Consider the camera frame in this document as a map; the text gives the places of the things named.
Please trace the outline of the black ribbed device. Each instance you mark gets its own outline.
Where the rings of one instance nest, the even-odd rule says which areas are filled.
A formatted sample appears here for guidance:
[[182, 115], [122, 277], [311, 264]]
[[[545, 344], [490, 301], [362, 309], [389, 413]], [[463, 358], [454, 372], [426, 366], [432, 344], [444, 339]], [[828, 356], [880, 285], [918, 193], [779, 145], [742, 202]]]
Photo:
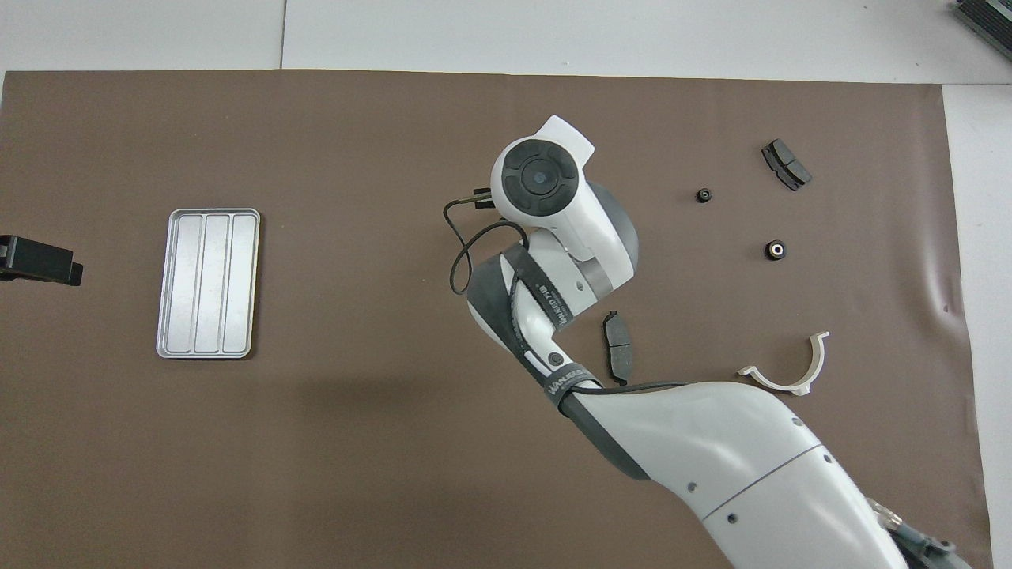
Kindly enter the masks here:
[[957, 0], [957, 17], [992, 40], [1012, 44], [1012, 0]]

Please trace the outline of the brown table mat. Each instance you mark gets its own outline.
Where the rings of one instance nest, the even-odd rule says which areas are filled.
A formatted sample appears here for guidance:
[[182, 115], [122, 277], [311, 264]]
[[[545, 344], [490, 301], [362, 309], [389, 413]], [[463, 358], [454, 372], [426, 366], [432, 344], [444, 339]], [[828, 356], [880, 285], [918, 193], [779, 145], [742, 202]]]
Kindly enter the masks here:
[[[563, 349], [606, 378], [614, 310], [635, 382], [788, 381], [830, 331], [784, 402], [991, 569], [940, 86], [319, 70], [5, 76], [0, 233], [84, 273], [0, 282], [0, 569], [730, 569], [447, 284], [444, 204], [551, 115], [640, 235]], [[163, 359], [168, 217], [206, 208], [261, 216], [253, 349]]]

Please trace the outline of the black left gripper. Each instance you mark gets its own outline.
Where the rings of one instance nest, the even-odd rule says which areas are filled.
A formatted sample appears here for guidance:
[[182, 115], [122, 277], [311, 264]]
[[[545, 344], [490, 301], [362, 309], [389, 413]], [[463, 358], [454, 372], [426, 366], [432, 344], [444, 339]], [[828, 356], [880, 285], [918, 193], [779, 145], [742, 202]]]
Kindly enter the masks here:
[[80, 287], [84, 266], [72, 250], [14, 235], [0, 235], [0, 281], [32, 280]]

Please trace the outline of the dark grey brake pad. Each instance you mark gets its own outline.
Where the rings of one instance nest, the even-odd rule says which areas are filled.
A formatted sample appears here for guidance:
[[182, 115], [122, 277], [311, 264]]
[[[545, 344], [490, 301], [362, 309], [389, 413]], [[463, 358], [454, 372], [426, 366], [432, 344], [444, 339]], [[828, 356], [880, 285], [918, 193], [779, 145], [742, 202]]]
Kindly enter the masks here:
[[610, 311], [603, 320], [602, 328], [610, 377], [619, 386], [627, 386], [635, 363], [628, 325], [617, 311]]
[[789, 190], [798, 191], [806, 184], [812, 183], [812, 174], [781, 139], [770, 141], [761, 150], [761, 155], [777, 179]]

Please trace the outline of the silver ribbed metal tray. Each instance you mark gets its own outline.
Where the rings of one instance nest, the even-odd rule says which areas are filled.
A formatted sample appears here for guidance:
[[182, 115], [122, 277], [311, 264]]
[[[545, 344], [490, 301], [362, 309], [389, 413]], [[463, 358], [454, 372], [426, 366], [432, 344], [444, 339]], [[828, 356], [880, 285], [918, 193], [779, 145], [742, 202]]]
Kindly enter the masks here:
[[249, 356], [260, 235], [256, 209], [170, 213], [155, 344], [159, 356], [170, 360]]

